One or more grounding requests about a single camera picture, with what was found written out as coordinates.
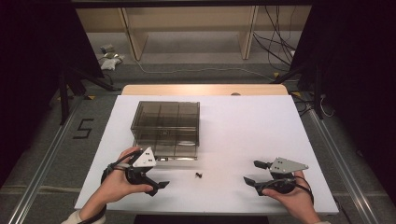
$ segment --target finger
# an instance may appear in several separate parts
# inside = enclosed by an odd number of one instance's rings
[[[296,178],[296,183],[297,183],[297,184],[302,185],[302,186],[304,186],[304,187],[308,187],[308,186],[306,185],[306,182],[304,181],[304,180],[305,180],[305,176],[304,176],[303,171],[296,171],[296,172],[294,172],[294,176],[299,176],[299,177],[300,177],[300,178]]]
[[[270,198],[273,198],[273,199],[278,199],[278,196],[280,193],[274,189],[263,189],[262,194],[264,194],[265,196],[268,196]]]
[[[131,193],[137,193],[137,192],[149,192],[152,191],[153,187],[150,185],[145,185],[145,184],[141,184],[141,185],[131,185],[130,187],[130,192]]]
[[[132,153],[132,152],[137,151],[137,150],[139,150],[139,149],[140,149],[140,147],[130,147],[130,148],[127,148],[127,149],[125,149],[125,150],[123,150],[123,151],[121,152],[121,154],[120,154],[120,156],[119,156],[119,159],[121,159],[122,157],[128,155],[129,153]]]

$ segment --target sleeve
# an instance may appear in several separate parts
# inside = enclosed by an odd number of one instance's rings
[[[77,224],[81,222],[81,218],[79,218],[79,211],[72,213],[69,218],[62,222],[62,224]],[[102,216],[99,220],[93,222],[92,224],[104,224],[106,221],[106,216]]]

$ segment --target white table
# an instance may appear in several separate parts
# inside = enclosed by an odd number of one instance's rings
[[[243,176],[271,180],[253,161],[276,157],[309,165],[304,171],[322,215],[338,213],[294,102],[287,95],[156,96],[121,95],[111,113],[92,167],[78,197],[79,209],[99,187],[108,164],[134,142],[130,130],[139,101],[194,101],[201,104],[198,161],[160,161],[148,172],[156,182],[170,181],[154,196],[133,194],[107,205],[108,210],[167,215],[276,215],[286,209],[259,197]],[[195,173],[202,173],[198,178]]]

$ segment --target forearm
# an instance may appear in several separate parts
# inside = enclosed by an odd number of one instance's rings
[[[95,192],[79,211],[79,217],[81,220],[94,217],[102,211],[105,205],[106,202],[104,202],[98,193]]]

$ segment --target hand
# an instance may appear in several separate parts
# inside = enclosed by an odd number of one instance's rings
[[[120,154],[119,159],[139,149],[139,147],[130,147]],[[128,162],[129,159],[126,158],[122,162]],[[151,190],[153,188],[150,185],[130,184],[125,177],[124,171],[114,170],[81,208],[79,217],[81,220],[86,220],[98,214],[107,203],[114,203],[131,193],[148,192]]]
[[[294,172],[294,176],[304,178],[303,171]],[[301,178],[296,178],[296,183],[309,189],[308,185]],[[288,194],[281,194],[273,189],[264,189],[262,193],[280,201],[289,213],[306,224],[320,222],[317,212],[312,204],[311,197],[303,189],[295,188]]]

